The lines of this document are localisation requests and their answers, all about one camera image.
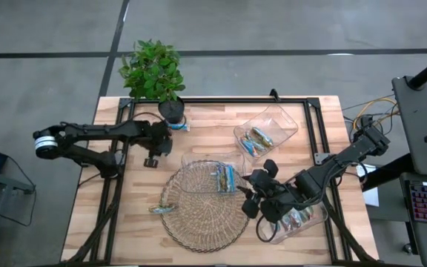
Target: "yellow wire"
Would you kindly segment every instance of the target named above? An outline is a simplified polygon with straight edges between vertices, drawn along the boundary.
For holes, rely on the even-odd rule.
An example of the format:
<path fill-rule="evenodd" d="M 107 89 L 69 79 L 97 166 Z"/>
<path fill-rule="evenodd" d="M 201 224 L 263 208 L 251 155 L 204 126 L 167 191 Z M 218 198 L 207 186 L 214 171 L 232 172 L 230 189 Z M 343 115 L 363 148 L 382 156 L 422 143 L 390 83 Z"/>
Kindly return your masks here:
<path fill-rule="evenodd" d="M 395 104 L 397 104 L 395 101 L 393 101 L 393 100 L 391 100 L 391 99 L 389 99 L 389 98 L 382 98 L 382 99 L 377 99 L 377 100 L 374 100 L 374 101 L 372 101 L 372 102 L 369 102 L 365 107 L 363 107 L 362 108 L 362 110 L 359 112 L 359 114 L 357 115 L 357 118 L 356 119 L 354 119 L 354 124 L 353 124 L 353 127 L 354 127 L 354 130 L 356 130 L 357 131 L 357 120 L 360 118 L 360 116 L 362 116 L 362 114 L 367 110 L 367 108 L 368 107 L 370 107 L 371 105 L 373 105 L 374 103 L 376 103 L 376 102 L 381 102 L 381 101 L 386 101 L 386 102 L 390 102 L 391 104 L 393 104 L 393 105 L 395 105 Z M 390 115 L 387 115 L 386 117 L 384 117 L 383 119 L 381 119 L 380 121 L 382 121 L 382 120 L 384 120 L 385 118 L 388 118 Z"/>

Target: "metal bracket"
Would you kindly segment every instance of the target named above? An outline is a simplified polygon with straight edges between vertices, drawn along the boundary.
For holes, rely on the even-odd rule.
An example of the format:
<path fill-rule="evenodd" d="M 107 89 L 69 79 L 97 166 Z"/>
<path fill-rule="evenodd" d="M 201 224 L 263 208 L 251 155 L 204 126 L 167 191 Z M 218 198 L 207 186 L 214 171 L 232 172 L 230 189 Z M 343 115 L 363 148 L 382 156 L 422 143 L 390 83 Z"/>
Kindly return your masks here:
<path fill-rule="evenodd" d="M 127 107 L 131 102 L 133 102 L 133 99 L 131 98 L 122 98 L 119 100 L 118 108 L 125 108 Z"/>
<path fill-rule="evenodd" d="M 157 159 L 153 159 L 152 157 L 148 157 L 145 159 L 144 166 L 147 168 L 157 168 L 157 164 L 159 161 Z"/>
<path fill-rule="evenodd" d="M 307 98 L 309 105 L 320 109 L 320 100 L 317 97 L 308 97 Z"/>
<path fill-rule="evenodd" d="M 322 165 L 324 159 L 327 159 L 330 155 L 330 153 L 314 153 L 314 161 L 317 165 Z"/>
<path fill-rule="evenodd" d="M 280 97 L 278 96 L 278 92 L 276 91 L 276 89 L 274 89 L 274 88 L 273 88 L 273 89 L 271 89 L 270 96 L 274 97 L 274 101 L 275 101 L 276 103 L 281 102 L 281 99 L 280 99 Z"/>

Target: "round woven tray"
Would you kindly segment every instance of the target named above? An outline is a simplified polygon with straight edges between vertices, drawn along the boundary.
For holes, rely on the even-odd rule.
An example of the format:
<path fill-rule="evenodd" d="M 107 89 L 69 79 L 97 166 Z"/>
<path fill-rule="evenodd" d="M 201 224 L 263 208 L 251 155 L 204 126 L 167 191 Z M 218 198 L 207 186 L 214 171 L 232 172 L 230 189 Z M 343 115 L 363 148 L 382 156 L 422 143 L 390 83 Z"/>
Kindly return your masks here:
<path fill-rule="evenodd" d="M 173 212 L 162 214 L 168 234 L 182 247 L 199 253 L 228 247 L 243 233 L 248 218 L 242 212 L 241 192 L 217 193 L 215 161 L 196 161 L 179 169 L 166 183 L 161 204 L 174 204 Z M 234 171 L 235 185 L 246 181 Z"/>

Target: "black plant pot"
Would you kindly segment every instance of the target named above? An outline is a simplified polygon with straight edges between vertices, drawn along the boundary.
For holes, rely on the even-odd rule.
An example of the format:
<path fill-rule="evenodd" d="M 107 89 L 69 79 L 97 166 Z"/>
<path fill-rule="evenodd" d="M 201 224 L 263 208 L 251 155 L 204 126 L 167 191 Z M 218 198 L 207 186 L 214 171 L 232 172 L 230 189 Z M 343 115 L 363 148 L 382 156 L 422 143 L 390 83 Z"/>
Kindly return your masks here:
<path fill-rule="evenodd" d="M 180 123 L 184 117 L 184 101 L 180 97 L 177 97 L 176 101 L 160 102 L 157 108 L 169 123 Z"/>

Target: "green leaves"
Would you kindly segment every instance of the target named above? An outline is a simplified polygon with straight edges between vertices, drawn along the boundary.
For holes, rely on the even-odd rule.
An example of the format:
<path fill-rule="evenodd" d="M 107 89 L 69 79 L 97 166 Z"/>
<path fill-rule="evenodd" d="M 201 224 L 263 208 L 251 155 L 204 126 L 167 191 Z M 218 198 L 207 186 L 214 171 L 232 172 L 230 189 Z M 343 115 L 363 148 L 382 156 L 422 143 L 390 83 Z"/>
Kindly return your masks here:
<path fill-rule="evenodd" d="M 162 84 L 160 82 L 156 83 L 156 90 L 162 91 L 164 88 L 162 87 Z"/>
<path fill-rule="evenodd" d="M 136 99 L 159 99 L 176 101 L 177 91 L 185 89 L 184 78 L 177 69 L 179 54 L 172 45 L 160 41 L 138 41 L 133 44 L 134 53 L 122 55 L 119 74 L 130 88 L 130 96 Z"/>
<path fill-rule="evenodd" d="M 174 90 L 184 90 L 185 89 L 185 85 L 177 85 L 176 88 L 174 88 Z"/>
<path fill-rule="evenodd" d="M 175 70 L 176 70 L 176 64 L 175 63 L 170 63 L 168 71 L 166 71 L 166 74 L 167 75 L 171 75 L 172 73 L 174 73 Z"/>
<path fill-rule="evenodd" d="M 171 61 L 169 59 L 166 59 L 166 58 L 159 60 L 159 64 L 161 66 L 167 66 L 169 63 L 171 63 Z"/>
<path fill-rule="evenodd" d="M 128 66 L 123 66 L 118 70 L 118 72 L 123 77 L 123 79 L 126 79 L 130 75 L 130 68 Z"/>
<path fill-rule="evenodd" d="M 182 76 L 179 76 L 179 77 L 175 78 L 174 84 L 180 85 L 183 81 L 184 81 L 184 78 L 182 78 Z"/>
<path fill-rule="evenodd" d="M 168 94 L 167 94 L 167 93 L 163 93 L 163 94 L 161 95 L 161 97 L 159 98 L 159 100 L 160 100 L 161 102 L 166 101 L 166 99 L 168 99 Z"/>
<path fill-rule="evenodd" d="M 145 71 L 143 73 L 143 76 L 144 76 L 145 80 L 152 80 L 153 79 L 152 76 L 147 71 Z"/>
<path fill-rule="evenodd" d="M 154 86 L 155 81 L 153 80 L 147 80 L 145 82 L 145 88 L 152 88 Z"/>
<path fill-rule="evenodd" d="M 123 66 L 124 66 L 124 67 L 129 67 L 129 66 L 128 66 L 128 63 L 126 62 L 125 55 L 122 55 L 122 63 L 123 63 Z"/>
<path fill-rule="evenodd" d="M 157 75 L 159 74 L 159 66 L 158 66 L 158 65 L 156 65 L 156 64 L 154 64 L 154 65 L 153 65 L 153 67 L 151 67 L 151 73 L 152 73 L 154 76 L 157 76 Z"/>

